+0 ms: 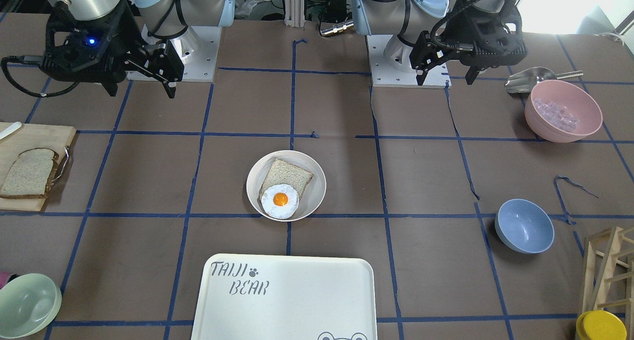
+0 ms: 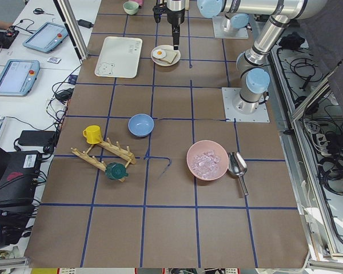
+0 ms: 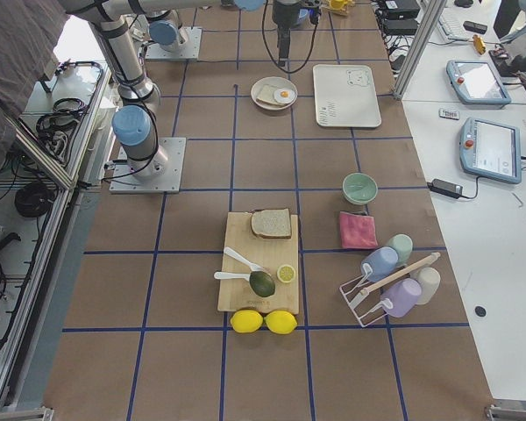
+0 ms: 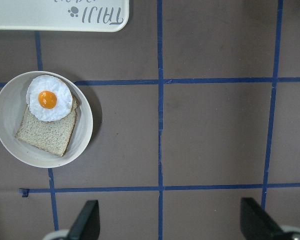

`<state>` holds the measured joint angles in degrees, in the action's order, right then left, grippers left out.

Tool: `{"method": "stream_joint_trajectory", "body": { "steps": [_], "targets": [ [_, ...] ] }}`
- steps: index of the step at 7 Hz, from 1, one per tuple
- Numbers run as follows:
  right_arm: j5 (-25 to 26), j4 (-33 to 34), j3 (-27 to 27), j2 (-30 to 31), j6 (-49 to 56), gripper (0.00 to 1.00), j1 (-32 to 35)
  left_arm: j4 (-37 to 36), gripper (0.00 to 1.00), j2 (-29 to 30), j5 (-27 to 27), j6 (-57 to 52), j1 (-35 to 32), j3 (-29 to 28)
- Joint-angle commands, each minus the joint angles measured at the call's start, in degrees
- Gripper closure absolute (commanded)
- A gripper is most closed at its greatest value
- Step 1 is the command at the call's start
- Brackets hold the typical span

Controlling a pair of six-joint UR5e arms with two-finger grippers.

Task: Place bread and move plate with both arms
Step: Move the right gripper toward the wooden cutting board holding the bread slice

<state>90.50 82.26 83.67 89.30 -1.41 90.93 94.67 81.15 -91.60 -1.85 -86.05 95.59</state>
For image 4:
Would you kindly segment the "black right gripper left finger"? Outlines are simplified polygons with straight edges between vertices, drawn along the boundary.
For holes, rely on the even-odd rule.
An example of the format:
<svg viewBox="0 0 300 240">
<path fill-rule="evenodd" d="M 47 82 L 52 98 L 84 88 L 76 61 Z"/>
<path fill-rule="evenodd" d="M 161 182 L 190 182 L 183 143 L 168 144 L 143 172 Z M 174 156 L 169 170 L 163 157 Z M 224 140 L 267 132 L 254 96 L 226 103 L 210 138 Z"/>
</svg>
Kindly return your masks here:
<svg viewBox="0 0 300 240">
<path fill-rule="evenodd" d="M 69 240 L 97 240 L 100 236 L 98 200 L 88 200 L 68 232 Z"/>
</svg>

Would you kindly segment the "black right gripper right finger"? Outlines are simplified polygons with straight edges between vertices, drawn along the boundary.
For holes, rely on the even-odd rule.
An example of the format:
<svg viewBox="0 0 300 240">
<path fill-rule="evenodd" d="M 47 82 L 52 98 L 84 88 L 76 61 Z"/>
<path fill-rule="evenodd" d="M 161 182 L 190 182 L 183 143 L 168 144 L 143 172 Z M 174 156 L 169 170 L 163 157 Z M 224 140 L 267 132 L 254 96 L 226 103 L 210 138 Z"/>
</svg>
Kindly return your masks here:
<svg viewBox="0 0 300 240">
<path fill-rule="evenodd" d="M 240 230 L 246 240 L 289 239 L 289 234 L 251 197 L 240 200 Z"/>
</svg>

